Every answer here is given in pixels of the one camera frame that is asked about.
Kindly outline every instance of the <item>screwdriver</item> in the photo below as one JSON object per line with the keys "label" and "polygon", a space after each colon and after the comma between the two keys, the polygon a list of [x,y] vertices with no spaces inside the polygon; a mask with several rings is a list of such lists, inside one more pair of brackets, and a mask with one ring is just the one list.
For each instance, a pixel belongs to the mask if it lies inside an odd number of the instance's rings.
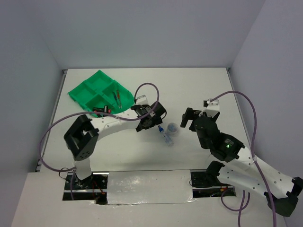
{"label": "screwdriver", "polygon": [[117,90],[117,95],[118,95],[118,99],[119,99],[119,102],[120,102],[120,107],[122,108],[122,103],[121,103],[121,99],[120,99],[120,93],[119,93],[119,90]]}
{"label": "screwdriver", "polygon": [[117,103],[119,109],[121,109],[121,107],[120,107],[120,105],[119,105],[119,103],[118,103],[118,99],[117,99],[117,96],[116,96],[115,92],[113,92],[113,94],[114,94],[114,98],[115,98],[115,101],[116,101],[116,103]]}

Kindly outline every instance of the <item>cable clip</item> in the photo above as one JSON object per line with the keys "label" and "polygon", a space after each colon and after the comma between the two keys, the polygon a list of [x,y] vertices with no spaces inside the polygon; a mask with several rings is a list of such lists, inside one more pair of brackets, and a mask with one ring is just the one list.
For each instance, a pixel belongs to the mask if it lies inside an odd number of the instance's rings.
{"label": "cable clip", "polygon": [[252,164],[254,164],[255,163],[255,161],[257,161],[257,156],[254,156],[253,158],[252,158]]}

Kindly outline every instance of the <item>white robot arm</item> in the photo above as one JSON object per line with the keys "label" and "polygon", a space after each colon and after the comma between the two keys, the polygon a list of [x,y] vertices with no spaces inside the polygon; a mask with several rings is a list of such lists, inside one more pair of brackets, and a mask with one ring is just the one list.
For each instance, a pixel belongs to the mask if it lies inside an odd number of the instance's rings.
{"label": "white robot arm", "polygon": [[89,119],[86,115],[81,115],[76,119],[64,135],[64,139],[73,154],[76,176],[79,181],[83,181],[82,184],[85,184],[92,175],[89,157],[94,152],[98,140],[122,130],[136,129],[139,132],[162,123],[161,116],[166,110],[159,102],[155,109],[142,119],[131,121],[121,119],[137,119],[150,112],[154,105],[155,103],[149,106],[146,96],[140,96],[131,108],[115,114],[116,118],[101,116]]}
{"label": "white robot arm", "polygon": [[181,127],[192,120],[189,129],[198,135],[202,148],[210,149],[216,158],[207,168],[206,174],[214,183],[219,181],[256,193],[269,202],[268,192],[263,179],[255,165],[258,164],[272,192],[276,213],[289,217],[296,207],[298,195],[303,188],[300,177],[292,178],[282,174],[257,156],[235,137],[222,133],[215,123],[220,115],[219,101],[204,101],[204,110],[187,108],[182,116]]}

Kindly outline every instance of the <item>red wire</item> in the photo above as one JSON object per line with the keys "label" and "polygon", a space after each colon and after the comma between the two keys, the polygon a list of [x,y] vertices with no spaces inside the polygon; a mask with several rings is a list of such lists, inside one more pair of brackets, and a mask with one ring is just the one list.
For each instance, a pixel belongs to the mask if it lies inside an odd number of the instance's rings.
{"label": "red wire", "polygon": [[99,188],[99,190],[101,191],[101,194],[102,195],[104,195],[105,194],[105,192],[104,191],[102,191],[102,189],[101,188]]}

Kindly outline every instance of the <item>white panel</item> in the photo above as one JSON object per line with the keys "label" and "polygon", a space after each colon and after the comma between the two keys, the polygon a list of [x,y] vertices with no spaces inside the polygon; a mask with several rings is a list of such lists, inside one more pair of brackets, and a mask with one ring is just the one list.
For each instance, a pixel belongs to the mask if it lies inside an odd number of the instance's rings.
{"label": "white panel", "polygon": [[265,0],[21,0],[59,64],[229,67]]}
{"label": "white panel", "polygon": [[109,204],[184,203],[193,201],[189,170],[109,172]]}

